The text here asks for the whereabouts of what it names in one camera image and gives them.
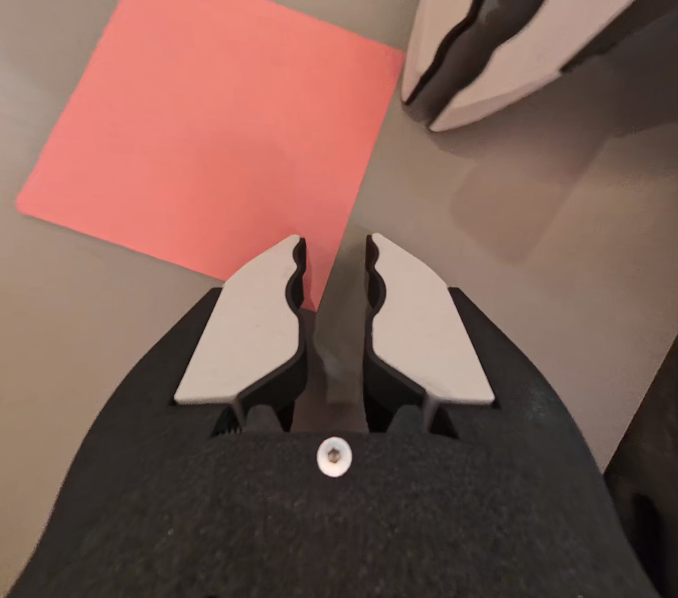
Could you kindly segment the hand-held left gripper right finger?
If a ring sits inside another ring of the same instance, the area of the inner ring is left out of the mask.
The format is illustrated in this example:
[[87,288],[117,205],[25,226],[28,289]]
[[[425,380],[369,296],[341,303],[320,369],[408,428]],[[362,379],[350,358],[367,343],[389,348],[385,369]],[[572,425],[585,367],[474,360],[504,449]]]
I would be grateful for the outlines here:
[[387,432],[403,407],[414,407],[425,430],[453,434],[443,408],[492,407],[494,391],[445,281],[380,233],[366,239],[365,271],[369,432]]

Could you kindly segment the dark upholstered seat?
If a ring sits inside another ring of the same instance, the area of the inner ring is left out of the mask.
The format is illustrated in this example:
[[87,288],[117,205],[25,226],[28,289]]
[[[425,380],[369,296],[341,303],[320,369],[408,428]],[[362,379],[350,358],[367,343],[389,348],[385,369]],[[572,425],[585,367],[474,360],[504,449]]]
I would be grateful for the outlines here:
[[677,340],[604,473],[624,533],[662,597],[677,596]]

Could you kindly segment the pink patterned origami paper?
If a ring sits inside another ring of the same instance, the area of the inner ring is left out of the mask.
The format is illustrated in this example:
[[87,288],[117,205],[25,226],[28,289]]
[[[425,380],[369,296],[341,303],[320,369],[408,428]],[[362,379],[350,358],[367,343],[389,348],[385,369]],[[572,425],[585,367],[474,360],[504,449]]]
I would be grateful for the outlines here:
[[223,281],[299,235],[316,311],[403,57],[270,0],[119,0],[16,209]]

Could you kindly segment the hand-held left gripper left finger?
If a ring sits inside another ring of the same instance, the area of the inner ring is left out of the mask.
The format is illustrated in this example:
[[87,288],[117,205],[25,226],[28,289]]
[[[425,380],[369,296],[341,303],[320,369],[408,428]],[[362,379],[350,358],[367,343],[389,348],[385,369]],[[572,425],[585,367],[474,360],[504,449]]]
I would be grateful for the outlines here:
[[267,406],[283,430],[292,428],[309,377],[306,268],[306,241],[290,235],[224,282],[174,392],[176,405],[228,406],[239,421]]

